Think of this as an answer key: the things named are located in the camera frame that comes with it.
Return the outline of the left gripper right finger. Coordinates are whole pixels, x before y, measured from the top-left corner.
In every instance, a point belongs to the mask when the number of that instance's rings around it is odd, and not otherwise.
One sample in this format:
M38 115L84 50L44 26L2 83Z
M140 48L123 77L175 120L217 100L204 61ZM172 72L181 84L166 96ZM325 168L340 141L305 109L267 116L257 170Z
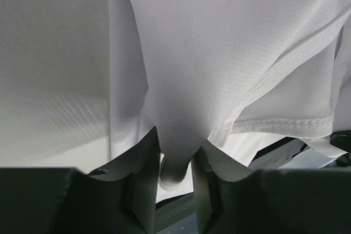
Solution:
M191 168L200 233L350 233L347 169L251 170L209 142Z

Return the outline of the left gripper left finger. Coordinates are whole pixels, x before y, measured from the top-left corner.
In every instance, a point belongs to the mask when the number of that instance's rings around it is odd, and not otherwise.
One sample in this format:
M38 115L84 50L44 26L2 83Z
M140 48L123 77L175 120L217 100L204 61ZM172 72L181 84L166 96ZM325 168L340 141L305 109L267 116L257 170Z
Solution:
M159 167L152 129L88 174L2 168L1 233L153 233Z

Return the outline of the white t shirt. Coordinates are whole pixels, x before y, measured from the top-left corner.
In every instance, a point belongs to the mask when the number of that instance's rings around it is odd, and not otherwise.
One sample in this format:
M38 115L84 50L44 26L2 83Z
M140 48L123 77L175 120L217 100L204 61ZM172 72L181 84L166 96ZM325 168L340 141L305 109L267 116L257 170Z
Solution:
M113 156L156 127L157 200L210 141L243 165L293 137L334 160L350 129L350 0L108 0Z

